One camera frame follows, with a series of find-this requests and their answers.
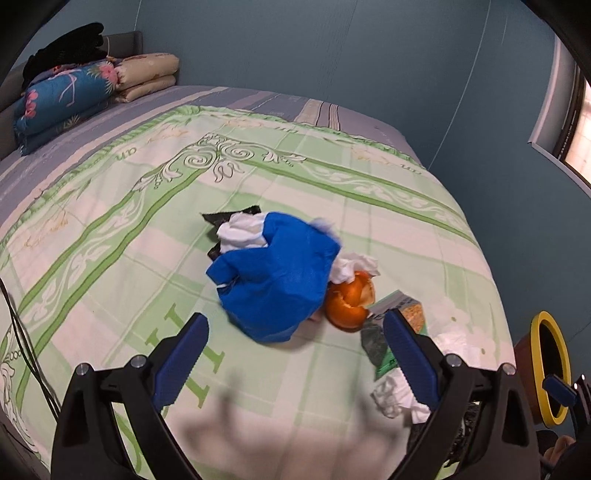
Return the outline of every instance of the white tissue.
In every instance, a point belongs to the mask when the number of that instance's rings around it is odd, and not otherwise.
[[[217,229],[220,252],[224,254],[241,248],[266,247],[267,241],[262,236],[266,216],[266,213],[249,215],[242,212],[232,215],[229,222],[221,224]]]
[[[467,344],[466,335],[460,331],[448,331],[432,338],[443,355],[456,353],[468,365],[480,367],[480,347]],[[410,411],[413,423],[424,423],[431,411],[419,403],[402,373],[401,368],[394,368],[376,382],[371,393],[375,404],[387,417],[393,419],[404,411]]]
[[[372,277],[379,275],[376,259],[363,254],[339,252],[330,269],[329,280],[332,283],[351,283],[355,279],[355,270],[365,270]]]

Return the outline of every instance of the wall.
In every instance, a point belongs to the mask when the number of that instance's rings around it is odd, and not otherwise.
[[[492,2],[471,80],[431,171],[466,213],[514,341],[536,313],[549,311],[579,375],[591,372],[591,200],[527,144],[553,42],[519,0]]]
[[[140,0],[70,0],[55,17],[33,36],[15,65],[27,61],[30,55],[44,48],[64,33],[91,22],[101,22],[104,34],[134,30]]]
[[[329,100],[432,158],[470,73],[488,0],[143,0],[146,51],[180,83]]]

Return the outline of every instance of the folded blanket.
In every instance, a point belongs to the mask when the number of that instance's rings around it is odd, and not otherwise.
[[[21,146],[21,155],[28,155],[29,153],[33,153],[36,149],[42,147],[43,145],[53,140],[55,137],[65,132],[66,130],[73,128],[76,125],[82,123],[84,120],[87,120],[91,116],[96,115],[99,112],[102,112],[105,108],[107,108],[108,105],[108,100],[103,100],[102,102],[99,102],[96,105],[87,108],[83,112],[72,115],[65,121],[59,122],[58,124],[45,129],[43,132],[33,135],[17,136],[18,143]]]
[[[18,137],[39,134],[106,100],[117,83],[113,64],[102,61],[65,70],[27,89],[15,108]]]
[[[178,70],[178,58],[171,53],[147,53],[123,59],[115,69],[117,90],[126,90],[140,83],[172,75]]]
[[[177,79],[174,78],[173,75],[166,75],[166,77],[140,83],[139,85],[119,92],[113,97],[113,101],[115,103],[129,103],[144,95],[149,95],[150,93],[159,92],[165,88],[172,87],[176,81]]]

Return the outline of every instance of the black cable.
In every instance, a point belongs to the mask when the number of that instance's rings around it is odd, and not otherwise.
[[[47,380],[45,379],[45,376],[41,372],[41,367],[39,365],[39,361],[37,360],[37,358],[35,357],[35,354],[34,354],[34,348],[30,344],[30,340],[29,340],[29,338],[28,338],[28,336],[21,324],[20,319],[18,318],[18,315],[17,315],[15,309],[12,307],[12,302],[11,302],[10,296],[8,294],[8,290],[6,289],[6,286],[4,285],[2,278],[0,278],[0,290],[2,291],[2,295],[4,296],[4,299],[6,300],[6,304],[8,305],[8,310],[10,312],[10,318],[11,318],[11,323],[12,323],[12,330],[14,332],[14,336],[17,339],[17,343],[18,343],[18,347],[21,351],[22,359],[24,360],[25,364],[27,365],[27,368],[31,371],[31,374],[33,375],[35,380],[37,380],[37,383],[41,387],[41,392],[43,393],[43,396],[45,397],[45,400],[47,402],[47,405],[49,406],[51,414],[53,415],[53,417],[57,421],[59,414],[60,414],[59,403],[56,400],[55,395],[50,391],[49,384],[48,384]]]
[[[25,444],[24,444],[24,443],[21,441],[21,439],[17,438],[17,437],[16,437],[16,435],[13,435],[13,434],[12,434],[12,432],[11,432],[10,430],[8,430],[8,428],[6,427],[6,425],[4,425],[4,424],[3,424],[3,425],[2,425],[2,427],[4,427],[4,431],[5,431],[6,433],[8,433],[8,434],[9,434],[9,435],[12,437],[12,439],[13,439],[15,442],[17,442],[17,443],[18,443],[18,444],[19,444],[21,447],[23,447],[25,450],[28,450],[28,451],[29,451],[29,452],[31,452],[33,455],[36,455],[36,453],[35,453],[35,452],[33,452],[29,446],[25,445]]]

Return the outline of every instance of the grey bed frame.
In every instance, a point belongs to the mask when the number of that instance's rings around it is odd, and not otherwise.
[[[133,31],[115,35],[105,35],[101,47],[112,57],[124,58],[144,52],[142,32]],[[0,161],[17,148],[12,130],[14,103],[21,96],[22,70],[25,63],[14,67],[0,85]]]

